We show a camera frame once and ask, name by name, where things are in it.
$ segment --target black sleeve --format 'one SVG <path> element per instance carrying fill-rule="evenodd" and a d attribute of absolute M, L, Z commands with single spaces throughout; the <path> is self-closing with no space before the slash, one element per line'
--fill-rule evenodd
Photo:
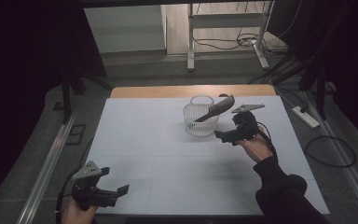
<path fill-rule="evenodd" d="M 329 223 L 304 197 L 304 178 L 285 174 L 274 157 L 264 159 L 254 169 L 262 182 L 255 197 L 270 223 Z"/>

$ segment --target human hand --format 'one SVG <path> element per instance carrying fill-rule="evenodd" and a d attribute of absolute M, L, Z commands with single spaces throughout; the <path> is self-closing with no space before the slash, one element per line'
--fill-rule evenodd
<path fill-rule="evenodd" d="M 98 206 L 92 205 L 89 210 L 83 211 L 71 197 L 62 216 L 62 224 L 90 224 Z"/>
<path fill-rule="evenodd" d="M 258 129 L 261 132 L 264 132 L 262 127 L 259 126 Z M 245 149 L 246 154 L 257 163 L 272 156 L 269 145 L 260 134 L 257 134 L 252 140 L 240 140 L 235 143 L 242 146 Z"/>

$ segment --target floor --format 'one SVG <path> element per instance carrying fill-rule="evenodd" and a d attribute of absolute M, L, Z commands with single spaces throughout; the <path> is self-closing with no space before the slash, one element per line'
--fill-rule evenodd
<path fill-rule="evenodd" d="M 224 8 L 225 13 L 244 10 L 246 3 L 227 4 L 218 7 L 217 4 L 201 4 L 199 13 L 220 12 L 219 8 Z M 247 11 L 260 10 L 261 5 L 249 4 Z M 169 21 L 178 22 L 178 27 L 186 28 L 186 6 L 177 6 L 171 13 L 167 12 Z M 264 74 L 261 70 L 252 49 L 241 49 L 240 52 L 216 53 L 219 50 L 206 46 L 196 45 L 196 70 L 192 73 L 186 71 L 186 36 L 185 32 L 169 28 L 168 43 L 176 43 L 169 46 L 168 54 L 161 55 L 159 52 L 135 52 L 105 54 L 103 63 L 108 73 L 106 80 L 114 86 L 156 86 L 156 85 L 196 85 L 196 84 L 245 84 L 250 77 Z M 195 33 L 195 38 L 227 38 L 235 39 L 239 29 L 230 29 L 229 32 L 217 32 L 213 30 L 200 30 Z M 216 41 L 211 42 L 219 47 L 229 48 L 232 45 Z M 284 48 L 282 42 L 274 43 L 274 46 Z M 268 57 L 268 62 L 275 64 L 280 58 L 276 56 Z M 292 91 L 300 95 L 296 88 L 296 82 L 300 77 L 289 79 L 283 86 L 293 88 Z M 51 180 L 48 182 L 46 192 L 43 193 L 43 200 L 38 205 L 34 214 L 33 223 L 51 223 L 54 221 L 54 211 L 57 192 L 61 189 L 62 182 L 67 174 L 72 171 L 74 166 L 82 157 L 83 150 L 87 148 L 87 143 L 95 134 L 99 117 L 103 110 L 104 100 L 109 97 L 110 91 L 104 90 L 101 86 L 85 80 L 87 92 L 82 97 L 83 104 L 80 106 L 80 113 L 77 115 L 75 124 L 86 124 L 84 140 L 79 146 L 64 146 L 63 152 L 59 157 L 57 165 L 54 167 Z M 283 93 L 289 101 L 297 101 L 296 97 L 290 93 Z M 46 97 L 46 107 L 30 137 L 21 157 L 16 162 L 7 179 L 0 188 L 0 223 L 16 223 L 19 214 L 27 201 L 29 193 L 34 186 L 39 171 L 50 151 L 57 132 L 62 125 L 62 111 L 53 111 L 54 105 L 62 99 L 61 87 L 57 87 L 48 92 Z M 351 146 L 355 146 L 358 155 L 358 131 L 350 121 L 339 111 L 331 95 L 325 99 L 326 115 L 328 122 L 333 127 L 337 136 L 345 139 Z M 288 116 L 294 126 L 298 141 L 304 147 L 311 138 L 323 134 L 321 130 L 310 130 L 310 128 L 296 117 L 287 106 Z M 320 142 L 312 148 L 314 155 L 334 161 L 335 156 L 328 143 Z M 308 158 L 310 168 L 318 181 L 319 188 L 324 196 L 325 202 L 330 210 L 327 218 L 331 223 L 358 223 L 358 195 L 353 191 L 353 186 L 348 182 L 348 175 L 345 170 L 326 167 Z M 99 216 L 99 223 L 244 223 L 243 220 L 235 219 L 231 221 L 196 219 L 188 221 L 178 220 L 144 220 L 136 217 L 104 217 Z"/>
<path fill-rule="evenodd" d="M 188 46 L 188 5 L 167 5 L 165 8 L 167 14 L 167 52 L 169 55 L 185 54 Z M 264 2 L 206 3 L 194 4 L 193 13 L 194 15 L 256 13 L 261 12 L 263 8 L 266 8 Z M 199 43 L 220 49 L 195 43 L 195 52 L 252 51 L 253 47 L 235 48 L 238 46 L 236 39 L 239 35 L 242 35 L 241 37 L 252 37 L 257 35 L 258 31 L 258 27 L 196 29 L 194 38 Z M 285 44 L 276 36 L 266 32 L 264 38 L 270 49 L 285 49 Z M 202 39 L 221 39 L 223 41 Z"/>

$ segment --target black cable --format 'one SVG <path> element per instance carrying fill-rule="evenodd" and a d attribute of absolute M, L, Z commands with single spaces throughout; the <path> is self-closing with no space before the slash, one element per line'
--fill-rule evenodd
<path fill-rule="evenodd" d="M 302 42 L 290 46 L 292 52 L 297 50 L 302 50 L 302 51 L 308 50 L 309 46 L 312 46 L 312 43 L 310 42 L 315 42 L 315 40 L 318 39 L 318 37 L 324 33 L 324 30 L 327 28 L 327 26 L 330 25 L 332 18 L 338 13 L 338 11 L 339 11 L 339 6 L 330 10 L 330 12 L 327 14 L 327 16 L 324 19 L 324 21 L 328 21 L 328 22 L 320 22 L 319 25 L 315 29 L 313 29 L 313 31 L 309 35 L 307 35 L 307 37 Z"/>
<path fill-rule="evenodd" d="M 279 87 L 279 86 L 276 86 L 276 87 L 278 87 L 281 90 L 284 90 L 284 91 L 287 91 L 287 92 L 293 94 L 298 100 L 300 100 L 305 105 L 305 106 L 301 106 L 301 112 L 302 113 L 304 113 L 308 109 L 308 107 L 309 107 L 308 103 L 305 100 L 303 100 L 301 97 L 299 97 L 297 94 L 295 94 L 294 92 L 289 91 L 289 90 L 287 90 L 285 88 L 282 88 L 282 87 Z"/>
<path fill-rule="evenodd" d="M 274 39 L 270 40 L 269 42 L 271 42 L 271 41 L 273 41 L 273 40 L 275 40 L 275 39 L 281 38 L 282 36 L 284 36 L 284 35 L 292 28 L 293 24 L 295 23 L 295 21 L 296 21 L 296 19 L 297 19 L 298 12 L 300 11 L 300 8 L 301 8 L 301 5 L 302 5 L 302 1 L 303 1 L 303 0 L 300 0 L 300 3 L 299 3 L 298 8 L 297 8 L 296 15 L 295 15 L 295 17 L 293 18 L 292 23 L 290 24 L 290 26 L 289 26 L 282 34 L 276 36 Z"/>
<path fill-rule="evenodd" d="M 296 60 L 293 60 L 291 63 L 289 63 L 289 64 L 288 64 L 287 66 L 285 66 L 283 69 L 281 69 L 281 70 L 279 70 L 279 71 L 277 71 L 277 72 L 274 72 L 273 74 L 271 74 L 271 77 L 270 77 L 268 80 L 271 81 L 271 80 L 275 77 L 275 75 L 277 75 L 277 74 L 279 74 L 280 72 L 286 70 L 287 68 L 289 68 L 290 66 L 292 66 L 293 63 L 295 63 L 295 62 L 296 62 Z M 264 77 L 264 78 L 263 78 L 263 81 L 261 81 L 261 83 L 262 83 L 262 84 L 265 84 L 266 81 L 267 81 L 267 77 Z"/>
<path fill-rule="evenodd" d="M 239 6 L 240 6 L 240 2 L 237 3 L 237 7 L 231 13 L 234 13 L 235 11 L 237 11 Z"/>
<path fill-rule="evenodd" d="M 197 41 L 197 39 L 195 39 L 194 37 L 193 37 L 193 39 L 194 39 L 194 41 L 195 41 L 197 44 L 199 44 L 199 45 L 209 46 L 209 47 L 212 47 L 212 48 L 215 48 L 215 49 L 221 49 L 221 50 L 237 49 L 237 48 L 239 48 L 239 47 L 241 46 L 241 45 L 238 45 L 238 46 L 233 47 L 233 48 L 223 49 L 223 48 L 219 48 L 219 47 L 214 46 L 214 45 L 200 43 L 200 42 L 199 42 L 199 41 Z"/>
<path fill-rule="evenodd" d="M 199 14 L 200 6 L 201 6 L 201 3 L 199 3 L 199 7 L 197 8 L 196 14 Z"/>
<path fill-rule="evenodd" d="M 282 50 L 272 50 L 269 48 L 269 46 L 267 45 L 267 41 L 263 38 L 262 43 L 263 45 L 263 50 L 271 56 L 275 56 L 275 55 L 286 55 L 288 53 L 288 51 L 282 51 Z"/>
<path fill-rule="evenodd" d="M 258 12 L 257 5 L 255 4 L 255 11 Z"/>
<path fill-rule="evenodd" d="M 69 174 L 66 177 L 65 182 L 62 185 L 61 191 L 57 196 L 56 212 L 55 212 L 56 213 L 56 223 L 57 224 L 61 224 L 61 219 L 62 219 L 62 199 L 71 195 L 71 194 L 65 194 L 64 195 L 66 186 L 68 185 L 68 182 L 72 178 L 72 176 L 74 174 L 76 174 L 81 169 L 81 167 L 83 166 L 83 160 L 84 160 L 87 152 L 89 151 L 89 148 L 90 148 L 90 145 L 91 145 L 93 139 L 94 139 L 94 137 L 92 137 L 91 140 L 89 140 L 89 142 L 87 143 L 87 146 L 86 146 L 86 148 L 83 151 L 83 154 L 81 156 L 79 167 L 76 168 L 74 171 L 72 171 L 71 174 Z"/>
<path fill-rule="evenodd" d="M 263 125 L 263 127 L 267 130 L 267 133 L 269 135 L 269 129 L 266 127 L 266 125 L 264 125 L 263 123 L 261 122 L 257 122 L 257 124 L 261 124 Z M 263 133 L 261 130 L 257 128 L 255 128 L 253 125 L 251 125 L 252 129 L 254 131 L 256 131 L 258 134 L 260 134 L 261 137 L 264 138 L 264 140 L 266 140 L 267 144 L 268 144 L 268 147 L 269 149 L 271 150 L 272 152 L 272 155 L 275 157 L 276 160 L 278 160 L 278 154 L 277 154 L 277 150 L 275 149 L 275 146 L 272 144 L 272 141 L 271 141 L 271 138 L 268 137 L 265 133 Z"/>
<path fill-rule="evenodd" d="M 271 69 L 269 69 L 265 74 L 259 76 L 259 77 L 253 77 L 248 81 L 248 85 L 252 84 L 254 81 L 263 78 L 263 77 L 267 77 L 269 76 L 269 74 L 273 73 L 275 70 L 277 70 L 279 67 L 281 67 L 284 63 L 286 63 L 287 61 L 290 60 L 290 58 L 292 57 L 291 54 L 287 54 L 285 55 L 277 64 L 275 64 Z"/>
<path fill-rule="evenodd" d="M 267 131 L 268 138 L 271 139 L 271 135 L 269 134 L 269 129 L 267 128 L 267 126 L 262 122 L 257 122 L 257 124 L 261 124 L 261 126 L 264 127 L 264 129 Z"/>
<path fill-rule="evenodd" d="M 347 164 L 347 165 L 335 165 L 333 163 L 329 163 L 329 162 L 326 162 L 326 161 L 322 161 L 322 160 L 319 160 L 317 159 L 316 157 L 312 156 L 309 154 L 308 150 L 309 150 L 309 147 L 310 147 L 310 144 L 316 140 L 319 140 L 319 139 L 322 139 L 322 138 L 329 138 L 329 139 L 334 139 L 334 140 L 338 140 L 339 142 L 343 143 L 345 146 L 348 147 L 348 149 L 350 150 L 350 152 L 352 153 L 353 155 L 353 161 L 350 163 L 350 164 Z M 323 164 L 323 165 L 326 165 L 326 166 L 331 166 L 331 167 L 338 167 L 338 168 L 348 168 L 348 167 L 351 167 L 353 166 L 356 161 L 357 161 L 357 156 L 356 156 L 356 152 L 354 151 L 354 149 L 347 143 L 345 142 L 344 140 L 340 139 L 340 138 L 337 138 L 337 137 L 334 137 L 334 136 L 327 136 L 327 135 L 322 135 L 322 136 L 319 136 L 319 137 L 315 137 L 313 139 L 311 139 L 307 145 L 305 146 L 304 148 L 304 154 L 306 154 L 307 156 L 311 157 L 312 159 L 316 160 L 317 162 Z"/>
<path fill-rule="evenodd" d="M 242 39 L 239 39 L 242 35 L 252 35 L 253 37 L 245 37 L 245 38 L 242 38 Z M 240 43 L 240 40 L 248 40 L 248 39 L 255 39 L 257 37 L 257 35 L 255 34 L 241 34 L 241 30 L 240 30 L 240 33 L 238 34 L 237 36 L 237 39 L 236 40 L 228 40 L 228 39 L 196 39 L 193 37 L 194 41 L 199 44 L 199 45 L 204 45 L 204 46 L 209 46 L 209 47 L 212 47 L 212 48 L 215 48 L 215 49 L 221 49 L 221 50 L 230 50 L 230 49 L 237 49 L 239 47 L 243 47 L 243 44 Z M 234 41 L 237 41 L 238 43 L 238 46 L 236 47 L 233 47 L 233 48 L 229 48 L 229 49 L 223 49 L 223 48 L 219 48 L 215 45 L 211 45 L 211 44 L 204 44 L 204 43 L 200 43 L 199 41 L 202 41 L 202 40 L 215 40 L 215 41 L 227 41 L 227 42 L 234 42 Z"/>
<path fill-rule="evenodd" d="M 293 105 L 292 103 L 290 103 L 290 101 L 288 99 L 286 99 L 286 97 L 284 97 L 281 92 L 274 86 L 274 84 L 272 84 L 271 79 L 269 80 L 269 84 L 274 88 L 275 91 L 277 91 L 279 93 L 279 95 L 281 96 L 281 98 L 287 103 L 289 104 L 292 108 L 295 108 L 296 106 Z"/>
<path fill-rule="evenodd" d="M 61 219 L 62 219 L 62 199 L 64 198 L 64 193 L 65 193 L 65 189 L 66 189 L 66 185 L 68 185 L 69 180 L 71 179 L 71 177 L 77 173 L 77 171 L 79 171 L 79 169 L 75 169 L 74 171 L 71 172 L 71 174 L 69 174 L 66 179 L 64 184 L 62 185 L 62 189 L 60 191 L 60 193 L 57 196 L 57 203 L 56 203 L 56 223 L 57 224 L 61 224 Z"/>

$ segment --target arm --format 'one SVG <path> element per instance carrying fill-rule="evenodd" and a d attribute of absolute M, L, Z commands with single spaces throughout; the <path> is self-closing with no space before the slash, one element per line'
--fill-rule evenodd
<path fill-rule="evenodd" d="M 285 174 L 260 135 L 250 141 L 239 141 L 237 144 L 257 162 L 254 169 L 261 177 L 262 187 L 255 197 L 269 222 L 328 223 L 304 197 L 307 190 L 304 178 Z"/>

